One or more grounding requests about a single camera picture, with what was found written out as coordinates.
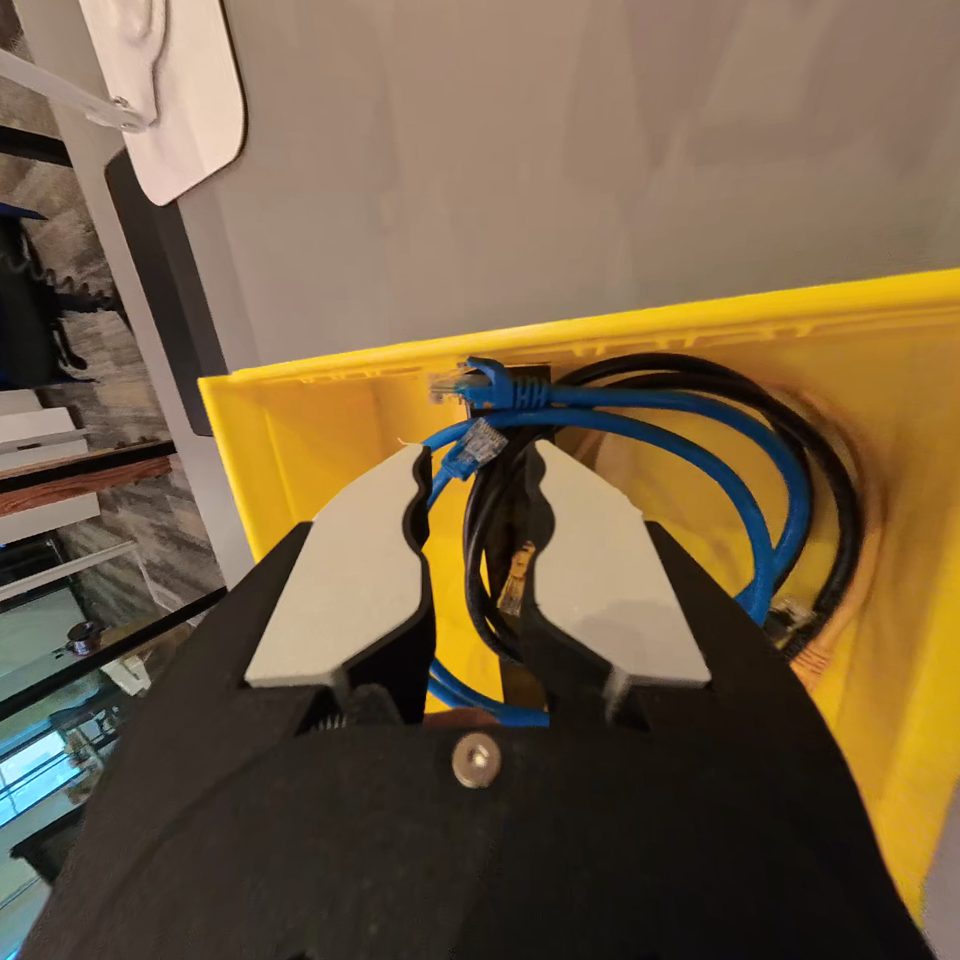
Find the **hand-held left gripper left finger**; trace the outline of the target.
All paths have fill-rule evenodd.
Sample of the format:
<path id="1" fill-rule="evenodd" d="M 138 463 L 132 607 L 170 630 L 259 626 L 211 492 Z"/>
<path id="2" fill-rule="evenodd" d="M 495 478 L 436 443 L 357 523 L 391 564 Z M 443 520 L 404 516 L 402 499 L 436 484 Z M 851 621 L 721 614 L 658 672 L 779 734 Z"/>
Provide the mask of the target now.
<path id="1" fill-rule="evenodd" d="M 431 455 L 408 443 L 315 515 L 244 679 L 253 689 L 333 687 L 414 618 L 425 558 L 410 522 Z"/>

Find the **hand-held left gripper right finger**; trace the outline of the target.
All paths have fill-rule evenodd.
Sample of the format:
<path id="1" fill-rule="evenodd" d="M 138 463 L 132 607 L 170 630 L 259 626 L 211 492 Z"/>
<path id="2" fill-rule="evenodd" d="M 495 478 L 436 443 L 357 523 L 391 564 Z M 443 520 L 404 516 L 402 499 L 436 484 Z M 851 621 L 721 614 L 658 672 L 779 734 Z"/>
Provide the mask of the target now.
<path id="1" fill-rule="evenodd" d="M 707 688 L 711 671 L 642 511 L 548 440 L 534 444 L 525 489 L 525 663 L 547 689 L 620 703 L 640 687 Z"/>

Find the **yellow plastic bin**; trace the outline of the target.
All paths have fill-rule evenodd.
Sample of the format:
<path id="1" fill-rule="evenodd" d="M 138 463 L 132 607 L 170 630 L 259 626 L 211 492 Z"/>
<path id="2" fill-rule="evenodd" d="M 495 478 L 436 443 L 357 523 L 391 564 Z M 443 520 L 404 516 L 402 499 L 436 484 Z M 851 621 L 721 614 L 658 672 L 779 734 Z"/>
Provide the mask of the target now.
<path id="1" fill-rule="evenodd" d="M 958 784 L 958 269 L 635 309 L 329 352 L 200 381 L 256 561 L 344 486 L 455 424 L 428 398 L 470 355 L 561 375 L 693 354 L 800 402 L 880 497 L 870 582 L 812 697 L 843 749 L 900 894 L 930 873 Z"/>

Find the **wooden shelf board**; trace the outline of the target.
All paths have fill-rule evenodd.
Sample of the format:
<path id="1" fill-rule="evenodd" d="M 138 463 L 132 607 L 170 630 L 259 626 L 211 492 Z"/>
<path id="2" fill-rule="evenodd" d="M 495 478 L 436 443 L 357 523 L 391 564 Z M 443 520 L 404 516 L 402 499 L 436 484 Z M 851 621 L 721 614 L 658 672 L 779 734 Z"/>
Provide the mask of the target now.
<path id="1" fill-rule="evenodd" d="M 1 517 L 160 478 L 175 455 L 172 440 L 152 440 L 3 471 Z"/>

